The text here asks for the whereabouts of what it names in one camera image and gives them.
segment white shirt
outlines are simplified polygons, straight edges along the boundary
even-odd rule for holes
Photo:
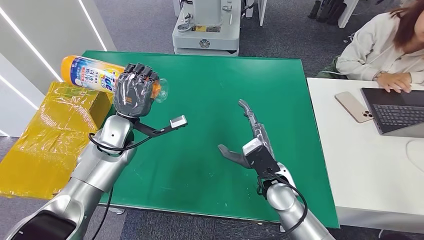
[[[405,54],[393,39],[399,18],[383,13],[359,29],[337,59],[336,68],[350,80],[372,81],[378,71],[410,73],[412,83],[424,84],[424,49]]]

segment white machine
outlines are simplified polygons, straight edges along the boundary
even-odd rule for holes
[[[175,54],[238,56],[241,0],[184,1],[172,32]]]

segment bottle label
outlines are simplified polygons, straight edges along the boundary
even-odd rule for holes
[[[76,57],[70,67],[70,80],[76,86],[114,93],[120,72],[107,67],[102,62]]]

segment black cable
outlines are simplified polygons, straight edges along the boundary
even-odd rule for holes
[[[92,237],[91,240],[94,240],[97,237],[97,234],[99,233],[100,229],[102,228],[103,222],[105,221],[106,215],[108,214],[108,211],[109,211],[109,206],[111,205],[113,193],[114,193],[114,187],[112,187],[112,189],[110,189],[109,199],[107,200],[107,205],[106,205],[106,210],[104,211],[103,218],[101,219],[100,225],[98,226],[97,231],[95,231],[94,236]]]
[[[285,184],[285,185],[287,185],[289,188],[291,188],[292,190],[294,190],[297,194],[299,194],[299,197],[302,199],[302,202],[303,202],[303,205],[304,205],[304,210],[303,210],[303,214],[302,214],[302,216],[299,218],[299,221],[297,221],[297,223],[294,225],[294,226],[292,226],[289,230],[287,230],[287,231],[285,231],[285,235],[288,235],[288,234],[290,234],[291,232],[293,232],[296,228],[298,228],[302,223],[303,223],[303,221],[305,220],[305,218],[306,218],[306,215],[308,214],[308,204],[307,204],[307,202],[306,202],[306,199],[305,199],[305,197],[302,195],[302,193],[297,189],[297,188],[295,188],[294,186],[292,186],[290,183],[288,183],[286,180],[284,180],[284,179],[282,179],[281,177],[279,177],[277,174],[275,174],[274,172],[272,172],[272,171],[270,171],[270,169],[268,169],[268,172],[270,173],[270,174],[272,174],[273,175],[273,177],[274,178],[276,178],[278,181],[280,181],[281,183],[283,183],[283,184]]]
[[[255,2],[252,3],[250,6],[245,6],[244,9],[241,10],[241,13],[245,13],[248,9],[251,9],[255,6]]]
[[[126,147],[122,147],[122,148],[116,148],[116,147],[109,147],[109,146],[105,146],[105,145],[103,145],[103,144],[101,144],[101,143],[98,143],[96,140],[94,140],[94,138],[93,138],[93,136],[94,136],[94,135],[95,135],[94,133],[90,132],[90,133],[88,134],[88,139],[90,139],[90,141],[91,141],[93,144],[95,144],[97,147],[102,148],[102,149],[106,149],[106,150],[110,150],[110,151],[119,151],[119,152],[122,152],[122,151],[125,151],[125,150],[130,150],[130,149],[136,148],[136,147],[138,147],[138,146],[140,146],[140,145],[144,144],[145,142],[149,141],[150,139],[152,139],[152,137],[151,137],[151,136],[148,136],[148,137],[146,137],[145,139],[143,139],[143,140],[141,140],[141,141],[137,142],[136,144],[133,144],[133,145],[130,145],[130,146],[126,146]]]

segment brown hair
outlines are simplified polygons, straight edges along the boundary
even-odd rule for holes
[[[424,0],[416,0],[409,7],[393,9],[392,18],[399,18],[399,28],[394,36],[394,45],[397,49],[404,47],[415,34],[415,23],[420,14],[424,11]]]

